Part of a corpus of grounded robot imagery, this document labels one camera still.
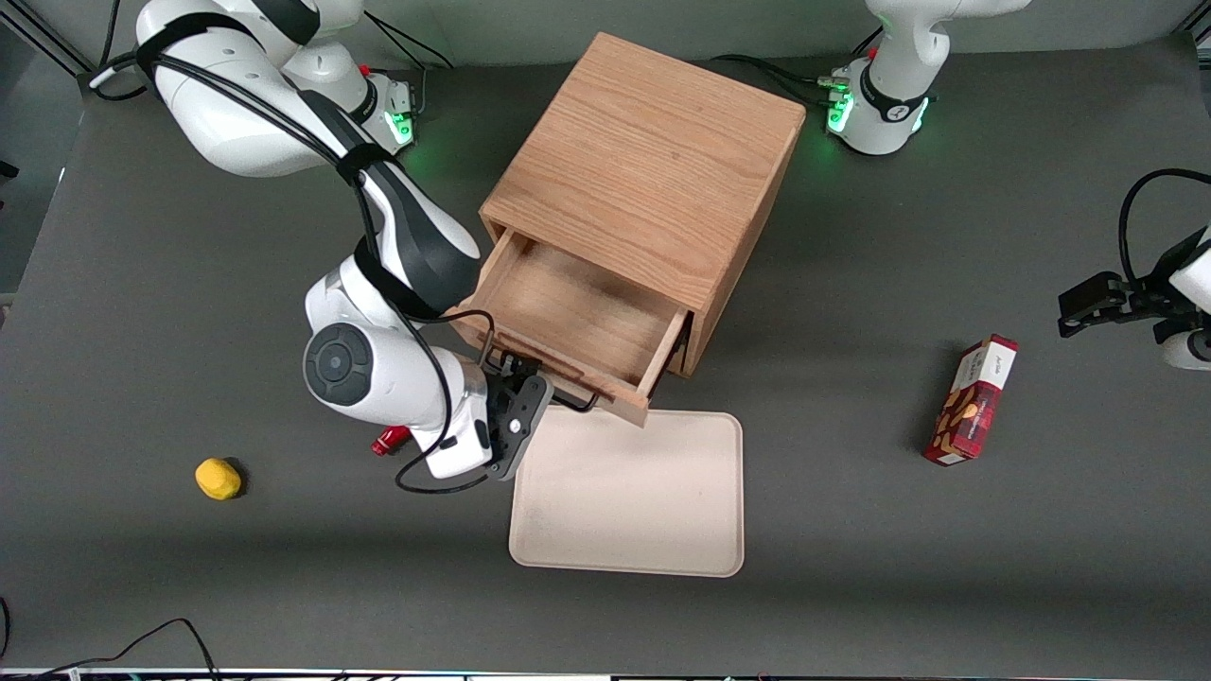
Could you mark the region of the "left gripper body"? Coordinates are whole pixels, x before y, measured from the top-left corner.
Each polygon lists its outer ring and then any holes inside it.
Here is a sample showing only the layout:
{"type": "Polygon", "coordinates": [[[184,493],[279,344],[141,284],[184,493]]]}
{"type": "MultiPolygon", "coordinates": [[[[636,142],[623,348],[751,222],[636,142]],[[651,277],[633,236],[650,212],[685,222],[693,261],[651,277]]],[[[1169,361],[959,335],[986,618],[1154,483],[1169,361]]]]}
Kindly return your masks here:
{"type": "Polygon", "coordinates": [[[1148,276],[1160,316],[1153,327],[1169,366],[1210,371],[1210,234],[1203,227],[1167,248],[1148,276]]]}

